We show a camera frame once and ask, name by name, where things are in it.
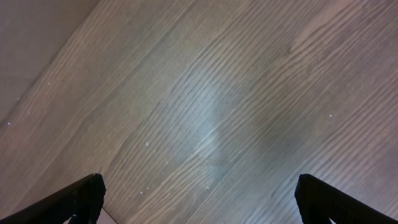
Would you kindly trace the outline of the white cardboard box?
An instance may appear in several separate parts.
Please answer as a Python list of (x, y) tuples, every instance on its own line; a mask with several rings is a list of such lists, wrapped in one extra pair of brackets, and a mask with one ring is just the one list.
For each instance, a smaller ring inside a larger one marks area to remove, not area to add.
[[(72, 215), (67, 221), (65, 221), (63, 224), (74, 224), (77, 222), (77, 215)], [(97, 224), (118, 224), (112, 217), (111, 215), (105, 210), (101, 209), (99, 218), (96, 222)]]

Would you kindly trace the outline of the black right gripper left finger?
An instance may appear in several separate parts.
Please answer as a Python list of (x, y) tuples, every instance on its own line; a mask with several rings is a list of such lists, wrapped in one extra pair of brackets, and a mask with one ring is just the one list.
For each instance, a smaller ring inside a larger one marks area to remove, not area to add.
[(106, 187), (101, 174), (90, 174), (1, 220), (1, 223), (97, 223)]

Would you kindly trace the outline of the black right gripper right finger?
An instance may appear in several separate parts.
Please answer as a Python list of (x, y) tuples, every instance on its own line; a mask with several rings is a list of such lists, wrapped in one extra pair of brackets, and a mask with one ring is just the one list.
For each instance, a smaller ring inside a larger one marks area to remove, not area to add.
[(397, 220), (310, 174), (299, 176), (295, 199), (304, 224), (397, 224)]

